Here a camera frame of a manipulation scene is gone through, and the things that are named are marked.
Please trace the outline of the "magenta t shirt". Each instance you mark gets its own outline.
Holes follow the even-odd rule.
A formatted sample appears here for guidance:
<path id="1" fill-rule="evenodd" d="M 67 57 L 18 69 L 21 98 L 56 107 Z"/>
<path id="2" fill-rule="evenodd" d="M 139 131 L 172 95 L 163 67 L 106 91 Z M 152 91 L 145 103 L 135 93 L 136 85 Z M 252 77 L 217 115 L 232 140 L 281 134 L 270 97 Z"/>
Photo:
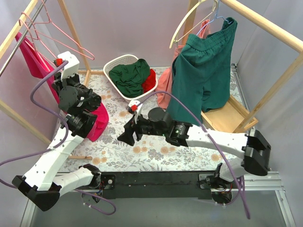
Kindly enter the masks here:
<path id="1" fill-rule="evenodd" d="M 43 79 L 48 73 L 54 70 L 53 66 L 42 57 L 41 53 L 35 51 L 29 39 L 24 38 L 19 47 L 33 77 Z M 109 116 L 103 103 L 101 103 L 101 106 L 92 113 L 97 115 L 97 119 L 93 128 L 94 131 L 91 132 L 87 138 L 90 141 L 95 142 L 106 129 L 109 122 Z"/>

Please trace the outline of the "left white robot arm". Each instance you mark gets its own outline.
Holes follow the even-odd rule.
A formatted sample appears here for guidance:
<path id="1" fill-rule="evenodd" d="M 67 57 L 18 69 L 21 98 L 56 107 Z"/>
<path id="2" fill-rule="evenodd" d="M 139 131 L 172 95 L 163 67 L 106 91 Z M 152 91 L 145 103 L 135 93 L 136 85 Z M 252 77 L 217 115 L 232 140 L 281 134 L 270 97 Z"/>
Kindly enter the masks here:
<path id="1" fill-rule="evenodd" d="M 100 186 L 100 171 L 91 164 L 57 177 L 57 172 L 73 150 L 93 134 L 97 115 L 92 112 L 101 105 L 101 97 L 81 84 L 78 74 L 65 79 L 56 73 L 53 89 L 59 96 L 59 108 L 67 115 L 56 136 L 35 165 L 24 175 L 17 175 L 12 184 L 40 210 L 52 208 L 61 196 L 79 187 Z"/>

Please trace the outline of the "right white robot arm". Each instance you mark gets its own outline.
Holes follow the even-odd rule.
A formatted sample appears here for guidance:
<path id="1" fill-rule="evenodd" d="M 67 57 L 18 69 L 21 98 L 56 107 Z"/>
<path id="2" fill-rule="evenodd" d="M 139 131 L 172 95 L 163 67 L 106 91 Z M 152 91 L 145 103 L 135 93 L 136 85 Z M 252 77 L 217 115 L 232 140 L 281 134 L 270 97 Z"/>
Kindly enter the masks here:
<path id="1" fill-rule="evenodd" d="M 187 122 L 176 121 L 161 108 L 153 108 L 148 117 L 133 113 L 124 125 L 118 140 L 130 146 L 143 135 L 163 136 L 173 146 L 216 149 L 236 158 L 219 164 L 214 182 L 220 188 L 227 187 L 235 178 L 245 174 L 266 176 L 269 172 L 271 146 L 260 131 L 250 129 L 247 133 L 228 133 L 203 128 Z"/>

